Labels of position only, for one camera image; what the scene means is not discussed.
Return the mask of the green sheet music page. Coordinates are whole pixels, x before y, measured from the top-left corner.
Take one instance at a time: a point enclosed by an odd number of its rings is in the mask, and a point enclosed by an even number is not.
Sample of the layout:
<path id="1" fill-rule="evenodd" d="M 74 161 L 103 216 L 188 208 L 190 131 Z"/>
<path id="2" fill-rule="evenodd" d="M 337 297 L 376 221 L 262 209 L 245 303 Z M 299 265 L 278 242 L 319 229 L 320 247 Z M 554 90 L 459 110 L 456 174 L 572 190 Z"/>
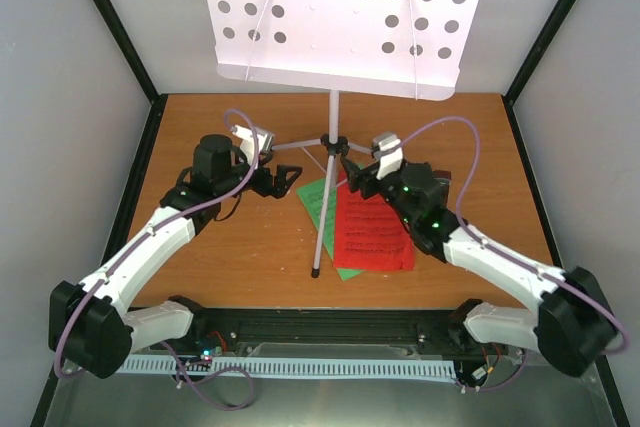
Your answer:
<path id="1" fill-rule="evenodd" d="M 319 179 L 296 189 L 296 194 L 309 214 L 315 228 L 319 227 L 323 205 L 325 180 Z M 330 259 L 334 257 L 334 235 L 336 214 L 336 191 L 332 190 L 328 197 L 323 231 L 324 250 Z M 338 275 L 343 281 L 350 280 L 363 273 L 361 269 L 338 268 Z"/>

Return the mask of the red sheet music page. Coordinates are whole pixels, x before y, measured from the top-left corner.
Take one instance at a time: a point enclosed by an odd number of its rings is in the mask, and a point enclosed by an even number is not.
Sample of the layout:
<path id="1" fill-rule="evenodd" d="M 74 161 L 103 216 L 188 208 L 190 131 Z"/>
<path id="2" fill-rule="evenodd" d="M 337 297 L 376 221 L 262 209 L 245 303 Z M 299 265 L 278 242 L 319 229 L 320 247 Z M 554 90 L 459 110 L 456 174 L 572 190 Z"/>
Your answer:
<path id="1" fill-rule="evenodd" d="M 371 272 L 412 271 L 414 246 L 393 209 L 380 196 L 364 200 L 338 182 L 333 265 Z"/>

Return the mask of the brown wooden metronome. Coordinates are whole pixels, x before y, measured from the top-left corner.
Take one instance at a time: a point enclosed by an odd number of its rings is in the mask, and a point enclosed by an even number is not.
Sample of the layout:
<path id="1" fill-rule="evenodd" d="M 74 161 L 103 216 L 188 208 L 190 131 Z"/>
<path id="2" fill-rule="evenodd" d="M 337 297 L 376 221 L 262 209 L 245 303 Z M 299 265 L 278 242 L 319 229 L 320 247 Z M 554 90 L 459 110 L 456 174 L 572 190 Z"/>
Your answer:
<path id="1" fill-rule="evenodd" d="M 451 172 L 446 170 L 435 170 L 433 174 L 435 179 L 438 181 L 438 183 L 441 186 L 442 197 L 444 198 L 444 202 L 447 202 L 450 185 L 451 185 L 451 179 L 452 179 Z"/>

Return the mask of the white tripod music stand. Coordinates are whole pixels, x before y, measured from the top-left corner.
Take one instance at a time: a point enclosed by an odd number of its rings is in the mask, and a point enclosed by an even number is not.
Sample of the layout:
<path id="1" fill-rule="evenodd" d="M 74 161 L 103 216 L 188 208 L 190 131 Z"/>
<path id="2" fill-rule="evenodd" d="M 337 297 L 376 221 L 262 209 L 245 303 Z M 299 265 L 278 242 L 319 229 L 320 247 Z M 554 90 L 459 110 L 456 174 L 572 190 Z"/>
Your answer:
<path id="1" fill-rule="evenodd" d="M 340 96 L 442 101 L 456 89 L 479 0 L 207 0 L 220 76 Z"/>

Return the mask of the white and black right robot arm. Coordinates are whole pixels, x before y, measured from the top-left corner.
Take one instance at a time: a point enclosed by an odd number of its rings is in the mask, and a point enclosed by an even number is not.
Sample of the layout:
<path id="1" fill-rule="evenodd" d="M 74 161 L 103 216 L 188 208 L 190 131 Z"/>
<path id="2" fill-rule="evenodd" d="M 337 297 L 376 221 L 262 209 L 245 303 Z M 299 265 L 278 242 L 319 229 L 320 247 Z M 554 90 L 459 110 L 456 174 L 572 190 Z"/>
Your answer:
<path id="1" fill-rule="evenodd" d="M 361 168 L 343 158 L 348 188 L 379 196 L 394 211 L 414 246 L 443 263 L 490 282 L 519 302 L 517 308 L 474 303 L 462 328 L 478 343 L 500 343 L 540 354 L 559 372 L 582 376 L 623 336 L 596 278 L 541 264 L 508 249 L 448 209 L 448 187 L 427 163 L 383 160 Z"/>

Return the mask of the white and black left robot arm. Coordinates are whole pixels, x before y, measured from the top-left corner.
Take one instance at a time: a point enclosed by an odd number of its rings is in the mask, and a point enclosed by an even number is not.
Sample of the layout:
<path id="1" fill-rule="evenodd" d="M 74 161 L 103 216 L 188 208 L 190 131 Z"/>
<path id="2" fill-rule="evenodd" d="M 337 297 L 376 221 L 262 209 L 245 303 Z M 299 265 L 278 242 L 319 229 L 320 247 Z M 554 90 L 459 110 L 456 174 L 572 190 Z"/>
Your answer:
<path id="1" fill-rule="evenodd" d="M 147 224 L 111 259 L 77 284 L 63 281 L 51 293 L 50 349 L 57 375 L 65 362 L 104 379 L 130 354 L 175 339 L 186 349 L 201 347 L 208 325 L 199 305 L 174 296 L 158 306 L 132 310 L 138 293 L 183 246 L 218 219 L 222 201 L 246 190 L 280 199 L 299 178 L 299 166 L 268 162 L 272 134 L 236 126 L 241 143 L 219 134 L 201 138 L 191 166 L 161 199 Z"/>

